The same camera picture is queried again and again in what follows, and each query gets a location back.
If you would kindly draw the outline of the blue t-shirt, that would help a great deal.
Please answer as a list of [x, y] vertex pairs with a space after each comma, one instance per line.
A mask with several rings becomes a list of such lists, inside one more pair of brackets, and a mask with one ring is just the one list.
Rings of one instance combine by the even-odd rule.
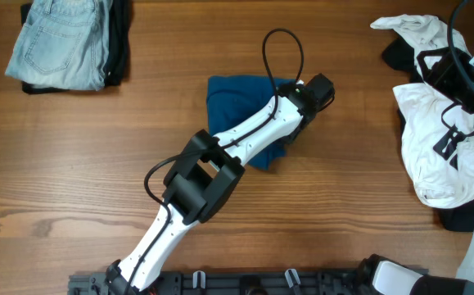
[[273, 94], [268, 78], [212, 76], [206, 98], [209, 133], [241, 163], [267, 170], [284, 157], [280, 138], [292, 134], [303, 116], [287, 97]]

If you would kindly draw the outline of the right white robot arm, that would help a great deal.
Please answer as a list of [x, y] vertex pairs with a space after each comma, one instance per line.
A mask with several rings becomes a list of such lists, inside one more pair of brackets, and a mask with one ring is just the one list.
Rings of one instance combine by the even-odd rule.
[[382, 17], [372, 28], [396, 32], [382, 57], [410, 75], [393, 93], [401, 157], [418, 200], [437, 211], [445, 229], [472, 240], [452, 279], [375, 255], [362, 261], [351, 286], [375, 294], [474, 294], [474, 54], [436, 16]]

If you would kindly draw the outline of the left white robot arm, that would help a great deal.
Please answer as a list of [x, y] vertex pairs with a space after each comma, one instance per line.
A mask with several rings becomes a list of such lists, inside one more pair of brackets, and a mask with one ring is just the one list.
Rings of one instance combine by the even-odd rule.
[[246, 164], [273, 143], [292, 143], [334, 97], [332, 81], [322, 74], [308, 83], [281, 84], [241, 124], [214, 136], [202, 129], [180, 154], [159, 163], [158, 168], [171, 166], [156, 199], [160, 209], [135, 249], [108, 267], [110, 293], [138, 294], [150, 287], [185, 234], [224, 206]]

